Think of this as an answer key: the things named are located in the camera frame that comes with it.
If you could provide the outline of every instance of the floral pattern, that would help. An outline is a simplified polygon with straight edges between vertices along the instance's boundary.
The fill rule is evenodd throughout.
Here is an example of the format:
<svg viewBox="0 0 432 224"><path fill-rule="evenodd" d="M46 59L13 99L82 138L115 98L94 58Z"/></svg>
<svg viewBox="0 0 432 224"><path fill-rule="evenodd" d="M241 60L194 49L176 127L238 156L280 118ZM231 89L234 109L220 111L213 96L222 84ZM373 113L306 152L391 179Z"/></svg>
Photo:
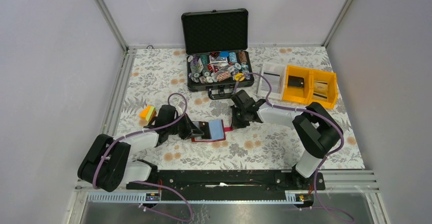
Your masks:
<svg viewBox="0 0 432 224"><path fill-rule="evenodd" d="M263 62L332 71L324 47L249 48L248 52L255 72L260 72ZM160 108L174 92L187 98L187 113L192 120L222 119L225 126L229 126L231 100L213 101L208 99L207 92L188 91L184 49L139 49L130 75L117 136L141 130L143 123L139 113L147 105ZM257 80L253 86L245 88L255 99L258 83ZM179 101L181 98L172 97L172 103ZM331 155L322 168L363 169L364 163L340 95L334 109L328 112L343 129L346 144ZM130 157L144 159L165 170L290 169L300 160L303 151L293 126L252 123L248 128L227 132L226 140L222 142L192 143L174 135L159 147Z"/></svg>

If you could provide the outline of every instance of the gray wall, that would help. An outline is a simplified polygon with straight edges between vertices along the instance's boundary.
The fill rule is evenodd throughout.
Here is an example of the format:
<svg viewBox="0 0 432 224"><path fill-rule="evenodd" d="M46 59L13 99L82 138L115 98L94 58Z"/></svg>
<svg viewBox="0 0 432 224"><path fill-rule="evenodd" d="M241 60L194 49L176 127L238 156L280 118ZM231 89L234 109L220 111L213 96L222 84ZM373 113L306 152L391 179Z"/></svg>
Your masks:
<svg viewBox="0 0 432 224"><path fill-rule="evenodd" d="M181 14L247 8L249 45L321 44L345 0L105 0L130 45L184 46Z"/></svg>
<svg viewBox="0 0 432 224"><path fill-rule="evenodd" d="M355 0L328 48L392 223L432 220L431 27L432 0Z"/></svg>
<svg viewBox="0 0 432 224"><path fill-rule="evenodd" d="M93 0L0 0L0 223L61 223L122 51Z"/></svg>

